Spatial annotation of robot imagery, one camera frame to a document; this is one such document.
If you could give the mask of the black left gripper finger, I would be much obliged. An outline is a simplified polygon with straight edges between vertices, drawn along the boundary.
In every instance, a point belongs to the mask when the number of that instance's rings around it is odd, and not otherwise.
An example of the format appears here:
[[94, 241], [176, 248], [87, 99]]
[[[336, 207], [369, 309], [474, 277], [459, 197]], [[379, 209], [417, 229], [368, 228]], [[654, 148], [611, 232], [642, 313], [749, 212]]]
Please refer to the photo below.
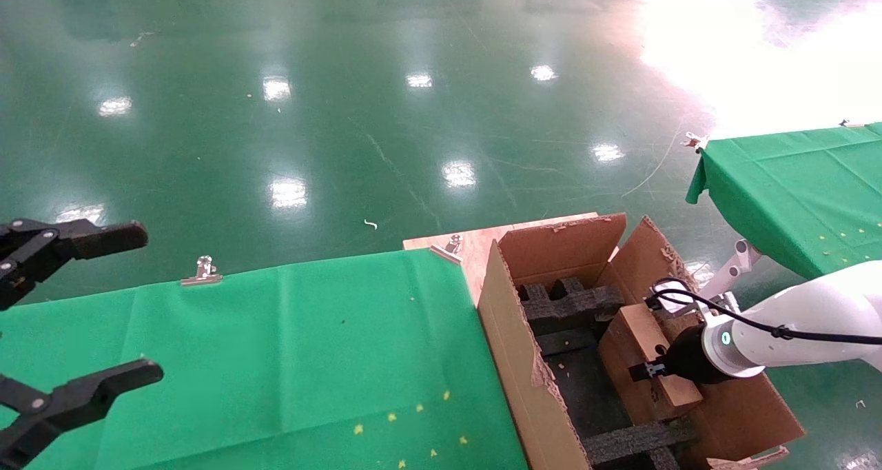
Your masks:
[[97, 226], [88, 219], [48, 224], [19, 218], [1, 225], [1, 309], [19, 304], [36, 285], [70, 260], [109, 256], [145, 247], [140, 222]]
[[2, 468], [26, 468], [64, 433], [105, 419], [120, 395], [158, 383], [164, 375], [157, 362], [138, 359], [76, 377], [48, 394], [2, 376], [1, 403], [18, 414], [2, 429]]

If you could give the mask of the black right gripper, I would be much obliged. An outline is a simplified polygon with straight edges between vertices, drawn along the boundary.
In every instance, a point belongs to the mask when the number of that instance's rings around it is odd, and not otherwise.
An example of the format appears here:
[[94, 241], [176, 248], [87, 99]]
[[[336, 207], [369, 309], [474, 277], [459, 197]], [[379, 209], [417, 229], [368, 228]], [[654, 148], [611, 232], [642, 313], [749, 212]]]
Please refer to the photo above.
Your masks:
[[664, 360], [645, 361], [629, 367], [633, 382], [656, 377], [679, 376], [693, 383], [719, 382], [719, 370], [704, 351], [703, 332], [706, 325], [693, 325], [680, 332], [664, 354]]

